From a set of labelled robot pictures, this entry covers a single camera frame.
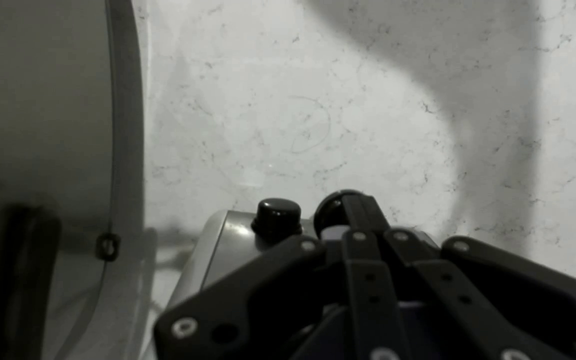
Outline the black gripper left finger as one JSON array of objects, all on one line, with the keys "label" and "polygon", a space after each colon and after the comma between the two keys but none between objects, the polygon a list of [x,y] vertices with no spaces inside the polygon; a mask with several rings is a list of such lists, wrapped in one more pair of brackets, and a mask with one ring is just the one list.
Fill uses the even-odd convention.
[{"label": "black gripper left finger", "polygon": [[402,317],[389,268],[379,255],[379,236],[388,225],[371,196],[349,195],[342,206],[349,227],[342,258],[355,360],[405,360]]}]

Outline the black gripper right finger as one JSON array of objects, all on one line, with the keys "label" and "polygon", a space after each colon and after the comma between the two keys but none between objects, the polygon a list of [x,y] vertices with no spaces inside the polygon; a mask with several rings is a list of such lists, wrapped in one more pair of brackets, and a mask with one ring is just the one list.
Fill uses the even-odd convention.
[{"label": "black gripper right finger", "polygon": [[396,289],[427,306],[437,339],[457,360],[556,360],[551,346],[511,326],[456,265],[415,232],[394,229],[385,244],[396,265]]}]

